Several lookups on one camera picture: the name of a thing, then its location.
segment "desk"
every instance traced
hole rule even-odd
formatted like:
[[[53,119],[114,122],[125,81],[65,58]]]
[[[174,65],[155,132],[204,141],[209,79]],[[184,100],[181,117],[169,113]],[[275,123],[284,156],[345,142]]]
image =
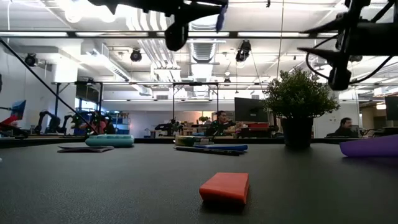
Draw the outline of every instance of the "desk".
[[[63,144],[84,146],[84,143]],[[396,223],[398,160],[345,159],[337,145],[245,155],[136,144],[102,154],[57,145],[0,150],[0,223]],[[243,211],[212,210],[199,187],[216,172],[248,172]]]

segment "red block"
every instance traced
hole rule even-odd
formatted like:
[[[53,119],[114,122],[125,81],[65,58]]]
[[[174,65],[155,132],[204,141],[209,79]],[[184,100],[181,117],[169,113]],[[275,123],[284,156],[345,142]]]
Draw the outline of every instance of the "red block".
[[[205,201],[246,204],[248,188],[249,174],[219,172],[200,187],[199,193]]]

